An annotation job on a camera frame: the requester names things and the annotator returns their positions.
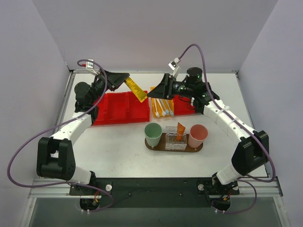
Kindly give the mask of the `yellow toothpaste tube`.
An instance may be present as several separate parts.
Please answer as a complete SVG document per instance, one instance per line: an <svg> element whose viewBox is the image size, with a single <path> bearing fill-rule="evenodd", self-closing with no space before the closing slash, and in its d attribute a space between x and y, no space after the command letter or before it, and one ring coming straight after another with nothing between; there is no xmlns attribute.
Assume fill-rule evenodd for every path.
<svg viewBox="0 0 303 227"><path fill-rule="evenodd" d="M125 79L125 84L141 103L148 98L147 93L143 91L130 77Z"/></svg>

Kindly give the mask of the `clear textured glass holder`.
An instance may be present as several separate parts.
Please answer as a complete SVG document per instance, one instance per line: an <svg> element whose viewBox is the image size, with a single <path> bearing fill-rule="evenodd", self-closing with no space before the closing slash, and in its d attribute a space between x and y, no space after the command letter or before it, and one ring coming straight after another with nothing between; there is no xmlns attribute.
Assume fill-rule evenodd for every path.
<svg viewBox="0 0 303 227"><path fill-rule="evenodd" d="M165 149L172 151L184 151L187 146L187 135L177 133L177 126L166 126Z"/></svg>

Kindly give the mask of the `green cup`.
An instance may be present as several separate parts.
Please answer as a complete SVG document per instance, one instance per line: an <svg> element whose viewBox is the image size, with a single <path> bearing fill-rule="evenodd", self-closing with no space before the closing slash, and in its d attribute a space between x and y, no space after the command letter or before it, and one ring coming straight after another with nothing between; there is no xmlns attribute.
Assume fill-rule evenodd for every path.
<svg viewBox="0 0 303 227"><path fill-rule="evenodd" d="M162 135L162 127L154 122L149 123L144 128L144 134L148 145L155 147L160 141Z"/></svg>

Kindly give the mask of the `orange toothpaste tube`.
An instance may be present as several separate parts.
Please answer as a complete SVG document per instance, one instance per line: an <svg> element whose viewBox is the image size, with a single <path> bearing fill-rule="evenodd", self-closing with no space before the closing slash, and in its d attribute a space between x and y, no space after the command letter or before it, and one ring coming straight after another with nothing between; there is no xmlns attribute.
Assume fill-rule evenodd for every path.
<svg viewBox="0 0 303 227"><path fill-rule="evenodd" d="M185 129L186 129L185 126L183 126L181 123L178 123L178 125L177 125L177 135L176 135L176 140L177 141L182 141Z"/></svg>

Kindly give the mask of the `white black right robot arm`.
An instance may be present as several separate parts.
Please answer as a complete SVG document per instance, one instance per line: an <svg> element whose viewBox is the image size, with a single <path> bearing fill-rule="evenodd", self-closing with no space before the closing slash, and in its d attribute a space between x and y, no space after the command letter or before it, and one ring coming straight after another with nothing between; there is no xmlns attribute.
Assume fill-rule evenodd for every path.
<svg viewBox="0 0 303 227"><path fill-rule="evenodd" d="M211 90L201 68L189 68L183 81L166 73L159 85L148 93L150 98L167 100L176 95L190 99L196 111L213 120L236 145L230 164L213 175L214 183L228 185L270 161L268 135L239 120Z"/></svg>

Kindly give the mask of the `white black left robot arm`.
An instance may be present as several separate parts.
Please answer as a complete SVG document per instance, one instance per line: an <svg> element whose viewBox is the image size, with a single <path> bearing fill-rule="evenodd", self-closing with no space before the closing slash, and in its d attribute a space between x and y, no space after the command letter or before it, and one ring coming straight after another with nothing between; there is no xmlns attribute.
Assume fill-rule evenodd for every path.
<svg viewBox="0 0 303 227"><path fill-rule="evenodd" d="M128 73L102 73L91 84L79 82L74 88L75 111L72 118L55 134L42 137L38 142L36 172L40 177L61 179L68 182L89 184L92 172L76 166L73 145L80 135L97 119L96 103L107 90L115 91Z"/></svg>

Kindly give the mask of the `pink cup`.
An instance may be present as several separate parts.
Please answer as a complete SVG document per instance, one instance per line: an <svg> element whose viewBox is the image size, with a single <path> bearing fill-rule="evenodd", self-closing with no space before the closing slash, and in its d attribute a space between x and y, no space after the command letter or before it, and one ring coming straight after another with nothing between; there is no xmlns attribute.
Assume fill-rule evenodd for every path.
<svg viewBox="0 0 303 227"><path fill-rule="evenodd" d="M189 131L188 144L191 148L198 148L208 137L208 130L205 126L196 124Z"/></svg>

